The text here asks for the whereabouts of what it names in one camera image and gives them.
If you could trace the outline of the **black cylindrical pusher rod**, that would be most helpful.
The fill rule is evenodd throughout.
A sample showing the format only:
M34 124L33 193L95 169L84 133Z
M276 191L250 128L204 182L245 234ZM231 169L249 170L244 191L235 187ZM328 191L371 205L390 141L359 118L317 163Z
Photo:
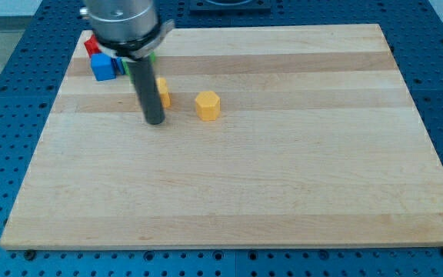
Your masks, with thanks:
M163 123L165 113L156 85L151 59L144 57L135 62L130 62L129 72L145 121L150 125Z

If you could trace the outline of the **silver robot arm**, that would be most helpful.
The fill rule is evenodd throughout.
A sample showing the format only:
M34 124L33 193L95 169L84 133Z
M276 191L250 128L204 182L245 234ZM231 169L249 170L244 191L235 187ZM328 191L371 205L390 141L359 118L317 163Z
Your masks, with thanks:
M165 112L156 85L151 54L175 28L162 21L153 0L84 0L80 16L89 21L99 49L127 62L145 121L158 125Z

